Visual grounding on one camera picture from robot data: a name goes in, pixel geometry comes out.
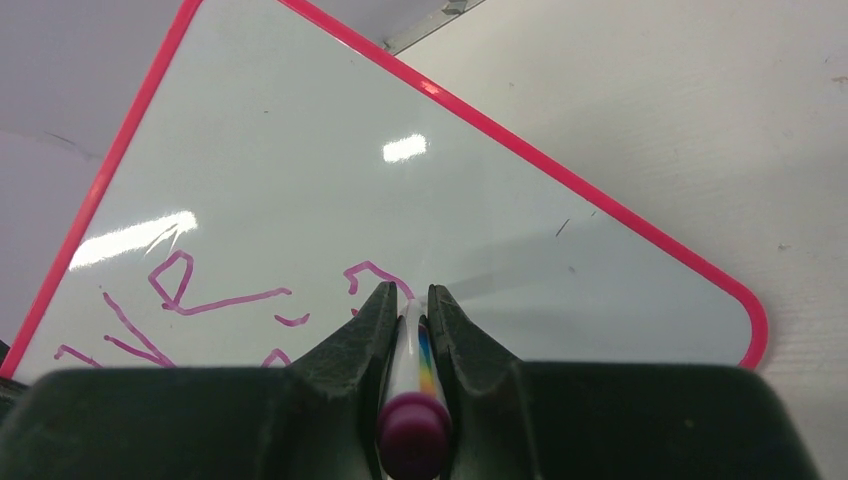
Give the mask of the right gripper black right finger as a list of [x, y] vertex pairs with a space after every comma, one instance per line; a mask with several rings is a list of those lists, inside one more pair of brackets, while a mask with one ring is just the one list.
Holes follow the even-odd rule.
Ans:
[[815, 479], [775, 392], [697, 364], [522, 360], [449, 290], [428, 326], [455, 423], [446, 479]]

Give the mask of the pink-framed whiteboard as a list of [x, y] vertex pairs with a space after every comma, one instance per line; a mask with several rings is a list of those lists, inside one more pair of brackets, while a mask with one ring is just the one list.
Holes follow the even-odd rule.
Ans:
[[278, 365], [447, 286], [525, 359], [762, 360], [743, 284], [305, 1], [187, 1], [2, 365]]

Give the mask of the pink marker pen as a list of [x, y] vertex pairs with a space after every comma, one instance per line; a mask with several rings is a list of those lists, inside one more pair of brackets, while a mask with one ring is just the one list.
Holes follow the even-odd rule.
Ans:
[[390, 479], [435, 479], [450, 457], [452, 420], [426, 321], [417, 299], [400, 310], [384, 375], [376, 447]]

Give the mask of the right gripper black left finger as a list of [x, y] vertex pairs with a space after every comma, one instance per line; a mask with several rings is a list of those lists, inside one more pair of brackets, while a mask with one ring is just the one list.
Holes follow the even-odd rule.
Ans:
[[61, 370], [1, 426], [5, 479], [379, 479], [375, 424], [398, 323], [379, 284], [286, 367]]

